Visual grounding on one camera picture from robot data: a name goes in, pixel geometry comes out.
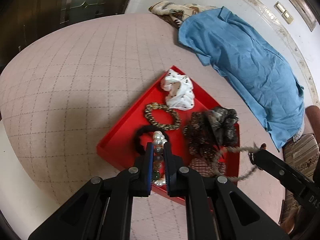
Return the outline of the beige floral patterned blanket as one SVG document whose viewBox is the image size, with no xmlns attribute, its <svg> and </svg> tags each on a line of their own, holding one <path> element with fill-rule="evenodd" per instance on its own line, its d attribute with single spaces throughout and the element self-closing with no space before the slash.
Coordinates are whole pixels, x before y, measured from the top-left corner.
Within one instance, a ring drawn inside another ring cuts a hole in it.
<svg viewBox="0 0 320 240">
<path fill-rule="evenodd" d="M 149 12 L 157 15 L 165 22 L 168 22 L 173 27 L 179 29 L 182 23 L 190 16 L 212 9 L 217 9 L 217 7 L 195 3 L 181 5 L 173 2 L 161 1 L 149 7 Z"/>
</svg>

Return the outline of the blue cloth sheet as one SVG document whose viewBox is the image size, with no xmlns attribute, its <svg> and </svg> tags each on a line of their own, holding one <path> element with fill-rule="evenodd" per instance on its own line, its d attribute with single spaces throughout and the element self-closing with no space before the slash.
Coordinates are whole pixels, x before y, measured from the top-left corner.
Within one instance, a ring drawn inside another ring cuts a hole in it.
<svg viewBox="0 0 320 240">
<path fill-rule="evenodd" d="M 286 59 L 250 24 L 226 7 L 211 9 L 187 18 L 178 41 L 228 80 L 277 149 L 298 133 L 303 87 Z"/>
</svg>

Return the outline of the pink quilted mattress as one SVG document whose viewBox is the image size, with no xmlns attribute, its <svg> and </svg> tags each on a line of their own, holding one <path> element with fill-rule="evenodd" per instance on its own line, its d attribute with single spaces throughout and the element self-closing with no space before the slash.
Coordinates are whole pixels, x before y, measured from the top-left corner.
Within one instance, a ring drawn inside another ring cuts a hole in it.
<svg viewBox="0 0 320 240">
<path fill-rule="evenodd" d="M 171 66 L 240 118 L 240 143 L 267 144 L 246 104 L 211 66 L 178 45 L 177 31 L 152 14 L 97 18 L 55 31 L 22 50 L 1 74 L 2 124 L 26 174 L 15 204 L 35 204 L 33 231 L 93 176 L 117 170 L 96 146 Z"/>
</svg>

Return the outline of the brown beaded hair clip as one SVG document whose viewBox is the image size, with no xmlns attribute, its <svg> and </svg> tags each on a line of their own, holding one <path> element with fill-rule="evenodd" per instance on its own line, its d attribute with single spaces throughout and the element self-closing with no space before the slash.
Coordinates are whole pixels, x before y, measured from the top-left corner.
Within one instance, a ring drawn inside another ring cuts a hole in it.
<svg viewBox="0 0 320 240">
<path fill-rule="evenodd" d="M 212 161 L 219 151 L 217 139 L 204 112 L 193 112 L 183 128 L 189 153 Z"/>
</svg>

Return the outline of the red white plaid scrunchie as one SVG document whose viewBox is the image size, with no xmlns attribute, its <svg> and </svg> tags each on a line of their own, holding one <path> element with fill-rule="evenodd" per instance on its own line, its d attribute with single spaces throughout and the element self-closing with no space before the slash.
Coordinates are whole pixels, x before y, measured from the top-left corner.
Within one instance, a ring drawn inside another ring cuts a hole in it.
<svg viewBox="0 0 320 240">
<path fill-rule="evenodd" d="M 201 158 L 192 159 L 189 167 L 199 172 L 203 177 L 213 177 L 215 176 L 215 171 L 219 171 L 222 175 L 226 172 L 226 165 L 224 162 L 213 164 L 212 162 L 208 162 Z"/>
</svg>

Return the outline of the white dotted scrunchie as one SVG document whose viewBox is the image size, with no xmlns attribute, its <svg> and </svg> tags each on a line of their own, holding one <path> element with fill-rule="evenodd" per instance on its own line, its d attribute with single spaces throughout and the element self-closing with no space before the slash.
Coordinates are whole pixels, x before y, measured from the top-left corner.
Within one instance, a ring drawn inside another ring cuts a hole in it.
<svg viewBox="0 0 320 240">
<path fill-rule="evenodd" d="M 194 87 L 189 76 L 169 69 L 161 80 L 161 88 L 168 92 L 165 103 L 170 109 L 187 111 L 195 106 Z"/>
</svg>

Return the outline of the dark wooden glass door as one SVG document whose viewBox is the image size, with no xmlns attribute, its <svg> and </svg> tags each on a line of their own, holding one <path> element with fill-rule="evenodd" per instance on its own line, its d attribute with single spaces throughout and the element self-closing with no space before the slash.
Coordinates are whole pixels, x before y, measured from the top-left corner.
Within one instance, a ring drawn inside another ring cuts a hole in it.
<svg viewBox="0 0 320 240">
<path fill-rule="evenodd" d="M 1 0 L 1 68 L 34 41 L 60 28 L 123 14 L 129 0 Z"/>
</svg>

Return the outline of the framed wall picture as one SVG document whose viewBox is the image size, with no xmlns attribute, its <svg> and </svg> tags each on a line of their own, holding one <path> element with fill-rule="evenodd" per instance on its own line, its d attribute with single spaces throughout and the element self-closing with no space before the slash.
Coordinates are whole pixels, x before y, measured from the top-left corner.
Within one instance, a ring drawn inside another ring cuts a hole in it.
<svg viewBox="0 0 320 240">
<path fill-rule="evenodd" d="M 305 0 L 289 0 L 295 9 L 299 12 L 300 16 L 303 18 L 304 22 L 308 26 L 311 32 L 314 31 L 316 27 L 317 20 L 306 3 Z"/>
</svg>

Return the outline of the grey black fluffy scrunchie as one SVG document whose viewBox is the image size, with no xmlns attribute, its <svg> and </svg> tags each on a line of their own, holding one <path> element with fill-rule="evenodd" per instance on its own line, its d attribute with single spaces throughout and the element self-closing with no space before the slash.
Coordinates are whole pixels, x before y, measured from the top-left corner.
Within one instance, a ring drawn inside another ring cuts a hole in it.
<svg viewBox="0 0 320 240">
<path fill-rule="evenodd" d="M 235 125 L 239 118 L 235 109 L 215 107 L 205 111 L 204 116 L 218 146 L 234 146 L 238 143 Z"/>
</svg>

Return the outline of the striped brown pillow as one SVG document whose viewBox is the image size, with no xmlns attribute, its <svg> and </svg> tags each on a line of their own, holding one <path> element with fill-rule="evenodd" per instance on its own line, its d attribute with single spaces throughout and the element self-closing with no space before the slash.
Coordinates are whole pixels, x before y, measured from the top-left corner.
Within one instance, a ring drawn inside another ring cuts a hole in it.
<svg viewBox="0 0 320 240">
<path fill-rule="evenodd" d="M 305 128 L 297 141 L 288 142 L 283 149 L 284 161 L 312 181 L 319 182 L 319 107 L 309 106 L 305 110 Z M 302 208 L 293 193 L 285 191 L 281 210 L 280 226 L 287 233 L 293 232 L 302 217 Z"/>
</svg>

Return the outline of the beige twisted headband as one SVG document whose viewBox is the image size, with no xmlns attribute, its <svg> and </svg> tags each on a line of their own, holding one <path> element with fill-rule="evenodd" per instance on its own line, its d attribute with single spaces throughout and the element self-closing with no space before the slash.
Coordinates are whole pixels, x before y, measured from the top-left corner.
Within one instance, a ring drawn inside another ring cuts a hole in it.
<svg viewBox="0 0 320 240">
<path fill-rule="evenodd" d="M 247 152 L 249 157 L 253 158 L 253 154 L 257 153 L 259 150 L 263 150 L 264 148 L 258 147 L 256 144 L 254 144 L 252 147 L 249 146 L 236 146 L 236 147 L 223 147 L 222 149 L 220 149 L 217 154 L 213 157 L 213 161 L 212 161 L 212 168 L 214 171 L 214 174 L 216 176 L 223 176 L 223 174 L 219 171 L 218 169 L 218 162 L 220 157 L 227 152 L 231 152 L 231 153 L 241 153 L 241 152 Z M 258 170 L 259 167 L 255 164 L 252 165 L 251 169 L 248 170 L 246 173 L 244 173 L 241 176 L 238 177 L 227 177 L 228 180 L 230 180 L 233 183 L 239 182 L 239 181 L 243 181 L 246 180 L 247 178 L 249 178 L 256 170 Z"/>
</svg>

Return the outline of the red shallow tray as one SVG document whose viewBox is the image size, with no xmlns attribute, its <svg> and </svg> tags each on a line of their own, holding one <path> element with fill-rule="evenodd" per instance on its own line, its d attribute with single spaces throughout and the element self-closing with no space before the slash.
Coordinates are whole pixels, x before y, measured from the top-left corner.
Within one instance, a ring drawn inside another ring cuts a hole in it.
<svg viewBox="0 0 320 240">
<path fill-rule="evenodd" d="M 139 128 L 149 124 L 144 117 L 146 105 L 152 102 L 165 103 L 167 92 L 161 89 L 161 80 L 164 76 L 165 74 L 140 96 L 140 98 L 103 137 L 99 144 L 97 144 L 97 154 L 120 171 L 133 166 L 135 159 L 139 157 L 138 152 L 135 150 L 133 139 Z M 203 89 L 203 87 L 199 86 L 193 79 L 191 79 L 191 81 L 194 87 L 195 106 L 188 111 L 177 111 L 182 121 L 182 127 L 191 119 L 192 112 L 202 112 L 220 106 L 220 104 Z M 153 116 L 162 124 L 173 122 L 170 114 L 165 111 L 156 110 Z M 182 133 L 182 128 L 168 131 L 167 134 L 170 139 L 172 153 L 180 156 L 183 159 L 183 163 L 188 166 L 193 157 L 188 151 L 188 143 Z M 226 176 L 238 176 L 239 159 L 240 153 L 230 152 L 225 153 L 223 157 L 219 159 L 219 162 L 223 162 L 226 165 Z M 166 185 L 161 187 L 153 185 L 152 190 L 178 204 L 185 205 L 184 199 L 178 197 L 170 198 L 168 196 Z"/>
</svg>

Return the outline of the beige wall switch plate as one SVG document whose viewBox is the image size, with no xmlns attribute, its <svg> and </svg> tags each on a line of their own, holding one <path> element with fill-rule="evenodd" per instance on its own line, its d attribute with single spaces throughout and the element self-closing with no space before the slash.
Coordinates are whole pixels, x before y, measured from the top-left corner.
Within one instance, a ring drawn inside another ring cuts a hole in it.
<svg viewBox="0 0 320 240">
<path fill-rule="evenodd" d="M 287 24 L 291 24 L 293 22 L 293 17 L 280 2 L 276 2 L 274 7 L 281 14 L 282 18 L 285 20 Z"/>
</svg>

